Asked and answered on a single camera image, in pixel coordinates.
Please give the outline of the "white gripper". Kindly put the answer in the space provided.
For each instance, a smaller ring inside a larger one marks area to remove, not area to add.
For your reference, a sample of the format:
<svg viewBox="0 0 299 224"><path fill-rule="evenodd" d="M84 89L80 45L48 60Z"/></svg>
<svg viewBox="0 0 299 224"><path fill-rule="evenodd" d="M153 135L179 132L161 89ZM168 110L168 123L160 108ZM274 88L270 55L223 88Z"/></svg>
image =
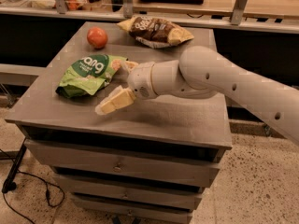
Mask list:
<svg viewBox="0 0 299 224"><path fill-rule="evenodd" d="M136 97L139 99L154 99L157 97L152 81L151 70L154 62L141 63L122 61L122 69L129 74L127 83L129 88L122 85L115 88L108 97L103 99L95 108L98 115L106 115L131 105Z"/></svg>

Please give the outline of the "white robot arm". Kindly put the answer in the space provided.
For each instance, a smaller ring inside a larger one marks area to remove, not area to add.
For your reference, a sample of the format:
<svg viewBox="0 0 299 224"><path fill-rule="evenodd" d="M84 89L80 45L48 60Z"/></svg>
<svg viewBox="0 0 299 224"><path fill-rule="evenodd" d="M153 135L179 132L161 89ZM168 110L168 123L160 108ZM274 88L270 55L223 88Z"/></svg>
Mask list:
<svg viewBox="0 0 299 224"><path fill-rule="evenodd" d="M141 63L129 71L126 82L127 88L115 88L100 102L97 114L122 109L135 99L161 95L204 99L219 92L299 142L299 90L247 71L213 49L195 46L185 49L177 60Z"/></svg>

